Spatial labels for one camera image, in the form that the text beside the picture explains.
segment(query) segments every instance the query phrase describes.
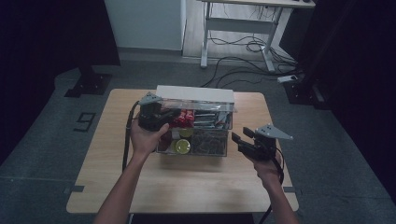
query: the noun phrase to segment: hand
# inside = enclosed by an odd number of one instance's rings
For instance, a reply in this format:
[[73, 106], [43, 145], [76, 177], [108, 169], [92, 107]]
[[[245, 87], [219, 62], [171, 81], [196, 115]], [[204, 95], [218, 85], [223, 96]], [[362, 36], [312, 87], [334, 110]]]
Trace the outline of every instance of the hand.
[[146, 159], [155, 149], [160, 138], [169, 129], [169, 124], [164, 124], [158, 132], [149, 132], [140, 128], [138, 121], [134, 119], [131, 125], [131, 141], [134, 147], [133, 157]]
[[[272, 161], [255, 161], [248, 156], [245, 157], [253, 162], [257, 176], [262, 180], [262, 185], [265, 189], [268, 190], [271, 187], [280, 186], [279, 173]], [[276, 160], [280, 162], [279, 153], [276, 153]]]

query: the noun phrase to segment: white metal table frame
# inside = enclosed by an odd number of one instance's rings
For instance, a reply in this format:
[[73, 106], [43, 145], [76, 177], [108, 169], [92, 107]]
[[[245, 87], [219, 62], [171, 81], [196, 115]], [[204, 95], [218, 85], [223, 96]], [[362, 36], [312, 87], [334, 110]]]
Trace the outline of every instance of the white metal table frame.
[[[253, 34], [264, 34], [268, 35], [268, 39], [265, 43], [265, 46], [261, 46], [262, 48], [262, 56], [267, 65], [268, 71], [271, 73], [275, 72], [274, 64], [269, 56], [269, 50], [271, 48], [271, 44], [274, 40], [274, 35], [276, 32], [276, 28], [279, 24], [280, 16], [282, 15], [283, 6], [281, 6], [282, 2], [278, 1], [277, 3], [270, 3], [271, 1], [211, 1], [211, 0], [201, 0], [206, 2], [206, 15], [205, 15], [205, 34], [204, 34], [204, 42], [202, 44], [201, 51], [201, 67], [207, 67], [207, 34], [209, 30], [214, 31], [229, 31], [229, 32], [240, 32], [240, 33], [253, 33]], [[294, 1], [289, 0], [285, 7], [314, 7], [315, 4], [313, 2], [304, 3], [302, 0], [298, 4], [293, 4]], [[210, 16], [210, 6], [213, 3], [225, 3], [225, 4], [245, 4], [245, 5], [262, 5], [269, 7], [276, 7], [275, 18], [272, 21], [249, 21], [249, 20], [238, 20], [238, 19], [224, 19], [224, 18], [213, 18]]]

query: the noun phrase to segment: forearm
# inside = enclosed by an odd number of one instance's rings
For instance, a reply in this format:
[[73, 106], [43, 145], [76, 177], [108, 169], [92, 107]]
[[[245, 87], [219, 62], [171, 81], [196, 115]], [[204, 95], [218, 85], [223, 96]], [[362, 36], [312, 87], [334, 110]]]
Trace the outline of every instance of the forearm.
[[107, 195], [94, 223], [125, 223], [144, 161], [141, 157], [131, 159]]
[[271, 206], [275, 217], [276, 224], [294, 224], [298, 223], [288, 199], [283, 192], [280, 184], [274, 184], [267, 188], [268, 195], [270, 196]]

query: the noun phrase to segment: person's left hand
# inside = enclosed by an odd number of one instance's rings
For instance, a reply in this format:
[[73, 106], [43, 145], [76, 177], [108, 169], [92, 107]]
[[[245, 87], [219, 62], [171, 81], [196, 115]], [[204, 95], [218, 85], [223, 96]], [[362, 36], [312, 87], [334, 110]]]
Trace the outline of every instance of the person's left hand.
[[158, 132], [149, 132], [138, 125], [138, 120], [134, 119], [131, 125], [131, 140], [134, 147], [134, 157], [146, 159], [155, 149], [160, 138], [169, 129], [169, 124], [164, 124]]

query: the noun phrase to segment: black stand base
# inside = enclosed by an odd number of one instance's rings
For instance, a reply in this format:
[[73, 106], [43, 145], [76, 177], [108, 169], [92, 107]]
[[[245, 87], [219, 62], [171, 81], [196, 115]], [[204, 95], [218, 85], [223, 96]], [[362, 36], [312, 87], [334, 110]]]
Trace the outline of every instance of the black stand base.
[[285, 82], [283, 87], [292, 105], [313, 105], [316, 109], [329, 109], [316, 84], [310, 90], [303, 88], [300, 83]]
[[90, 66], [79, 67], [81, 77], [64, 97], [78, 98], [81, 94], [103, 95], [111, 80], [110, 74], [95, 74]]

